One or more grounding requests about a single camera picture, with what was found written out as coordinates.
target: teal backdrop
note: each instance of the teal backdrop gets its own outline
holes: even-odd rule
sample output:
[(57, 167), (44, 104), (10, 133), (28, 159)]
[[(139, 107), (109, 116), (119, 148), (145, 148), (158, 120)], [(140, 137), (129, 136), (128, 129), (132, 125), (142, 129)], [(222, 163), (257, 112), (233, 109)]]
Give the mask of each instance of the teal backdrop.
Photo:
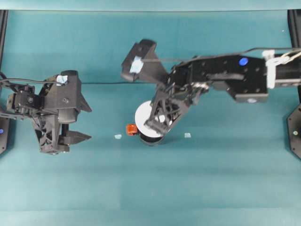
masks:
[(82, 112), (71, 129), (93, 138), (68, 154), (45, 155), (31, 123), (13, 121), (0, 156), (0, 224), (299, 225), (301, 161), (285, 124), (298, 105), (296, 88), (272, 90), (267, 103), (253, 105), (211, 90), (161, 145), (145, 146), (125, 126), (155, 86), (93, 84), (121, 81), (120, 64), (142, 38), (157, 41), (161, 58), (291, 45), (285, 10), (10, 11), (3, 72), (42, 80), (78, 70), (90, 83), (82, 92), (93, 112)]

